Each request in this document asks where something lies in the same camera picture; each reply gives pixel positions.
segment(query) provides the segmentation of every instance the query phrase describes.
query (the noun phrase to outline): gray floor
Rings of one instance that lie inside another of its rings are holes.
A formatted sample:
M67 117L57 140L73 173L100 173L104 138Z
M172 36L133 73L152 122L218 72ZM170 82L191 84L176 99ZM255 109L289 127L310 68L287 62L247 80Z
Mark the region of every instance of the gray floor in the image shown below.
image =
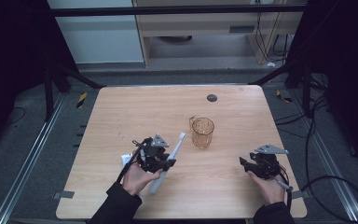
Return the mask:
M117 85L167 85L167 84L244 84L265 76L273 68L258 64L253 57L246 38L234 36L193 36L188 42L170 42L155 38L151 61L147 68L126 68L103 73L84 73L100 84ZM65 94L62 110L55 122L43 150L38 156L9 223L61 223L55 216L58 200L55 192L63 190L74 161L81 134L85 130L98 91L69 78L73 88ZM287 93L292 99L300 95L301 87L286 91L282 85L284 76L272 80L263 87L271 113L275 119L301 113L294 101L287 103L277 97L276 90ZM88 97L82 108L76 108L79 95L86 91ZM314 99L322 92L313 91ZM55 91L55 99L62 95ZM0 205L15 181L39 134L45 116L44 89L37 86L17 97L16 108L8 119L8 125L0 136ZM281 123L289 119L277 120ZM310 120L300 119L278 129L299 186L307 183L305 159L306 138ZM339 173L358 186L358 158L351 156L350 145L339 129L328 105L319 109L315 116L317 133L310 141L308 151L310 179L330 174L329 166L335 165ZM329 164L323 157L327 151L331 156ZM326 180L317 183L314 191L329 209L348 218L341 198L336 194L337 186ZM343 223L325 212L313 198L305 199L308 214L297 223ZM181 223L195 223L195 220L181 220ZM198 220L197 223L243 223L242 220Z

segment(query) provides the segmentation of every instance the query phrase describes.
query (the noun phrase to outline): metal bracket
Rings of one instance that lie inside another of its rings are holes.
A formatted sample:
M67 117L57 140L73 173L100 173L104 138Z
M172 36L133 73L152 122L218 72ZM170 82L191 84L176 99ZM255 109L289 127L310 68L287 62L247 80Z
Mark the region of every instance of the metal bracket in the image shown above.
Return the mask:
M255 151L263 154L289 154L288 150L281 149L279 147L275 147L270 144L266 144L265 146L258 147L255 149Z
M157 133L155 138L152 141L151 146L152 147L169 147L170 144L168 144L166 141L164 141L164 139L162 139L161 136L159 136L159 134Z
M292 199L297 199L297 198L310 198L311 194L305 190L305 191L301 191L301 190L297 190L297 191L293 191L292 192Z

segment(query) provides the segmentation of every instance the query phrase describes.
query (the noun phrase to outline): toothbrush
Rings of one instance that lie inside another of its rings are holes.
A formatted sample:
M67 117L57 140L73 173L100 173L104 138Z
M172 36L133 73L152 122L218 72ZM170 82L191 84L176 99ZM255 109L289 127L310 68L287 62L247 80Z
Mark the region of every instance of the toothbrush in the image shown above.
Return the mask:
M180 133L179 136L179 142L176 145L175 149L173 150L173 152L168 156L167 161L169 160L173 160L175 159L176 153L179 150L180 145L182 144L183 139L185 138L185 133ZM153 181L152 185L150 186L149 192L152 194L155 194L159 188L159 186L162 184L162 182L165 179L165 176L167 175L168 171L163 171L161 173L161 175L159 176L159 179Z

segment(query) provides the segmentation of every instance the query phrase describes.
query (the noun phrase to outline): wooden table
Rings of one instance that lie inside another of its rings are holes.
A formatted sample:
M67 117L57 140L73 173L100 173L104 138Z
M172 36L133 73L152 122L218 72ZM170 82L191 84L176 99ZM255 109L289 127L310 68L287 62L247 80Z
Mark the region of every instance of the wooden table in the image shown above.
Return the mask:
M216 102L207 95L215 94ZM188 119L201 115L214 122L207 149L195 148ZM256 147L281 147L264 92L258 86L157 86L101 89L65 186L75 193L61 198L58 218L91 218L122 169L121 155L159 133L171 152L186 133L177 162L155 195L141 191L144 203L135 218L249 218L263 203L244 172L239 156L249 159ZM298 189L286 155L277 155ZM292 215L304 217L302 199Z

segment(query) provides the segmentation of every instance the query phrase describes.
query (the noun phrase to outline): glass cup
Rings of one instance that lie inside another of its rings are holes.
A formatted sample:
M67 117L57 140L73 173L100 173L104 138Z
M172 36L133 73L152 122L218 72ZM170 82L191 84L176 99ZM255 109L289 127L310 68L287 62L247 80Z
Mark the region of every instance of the glass cup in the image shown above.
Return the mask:
M214 124L210 119L191 118L190 130L192 132L194 146L198 148L207 148L211 144Z

